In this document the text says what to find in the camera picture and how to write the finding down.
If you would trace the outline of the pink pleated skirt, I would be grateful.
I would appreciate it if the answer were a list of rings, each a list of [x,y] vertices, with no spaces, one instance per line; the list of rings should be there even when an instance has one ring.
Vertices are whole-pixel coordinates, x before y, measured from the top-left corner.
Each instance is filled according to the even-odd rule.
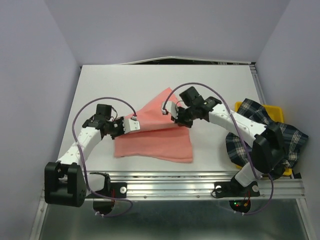
[[[189,129],[176,125],[162,113],[162,103],[172,92],[166,88],[137,111],[140,130],[114,140],[114,157],[143,156],[174,163],[191,163],[193,147]]]

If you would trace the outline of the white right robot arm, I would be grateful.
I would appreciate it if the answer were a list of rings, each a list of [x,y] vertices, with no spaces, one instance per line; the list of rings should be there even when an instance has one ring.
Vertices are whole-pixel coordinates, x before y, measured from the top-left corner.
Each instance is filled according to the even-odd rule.
[[[231,180],[215,182],[211,195],[217,199],[242,197],[246,193],[259,196],[258,190],[254,189],[257,180],[270,173],[286,155],[284,137],[278,125],[255,122],[230,110],[220,95],[203,98],[193,86],[179,96],[185,107],[169,99],[161,106],[162,113],[170,114],[175,124],[191,128],[194,120],[205,120],[238,136],[243,147],[251,148],[248,162]]]

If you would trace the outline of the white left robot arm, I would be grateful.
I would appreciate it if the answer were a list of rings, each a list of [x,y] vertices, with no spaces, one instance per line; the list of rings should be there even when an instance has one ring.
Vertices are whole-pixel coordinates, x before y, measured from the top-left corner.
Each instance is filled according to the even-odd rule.
[[[112,106],[98,104],[96,112],[87,119],[76,140],[56,162],[44,168],[44,199],[47,204],[80,207],[87,195],[83,176],[84,163],[102,139],[113,139],[131,131],[130,119],[111,120]]]

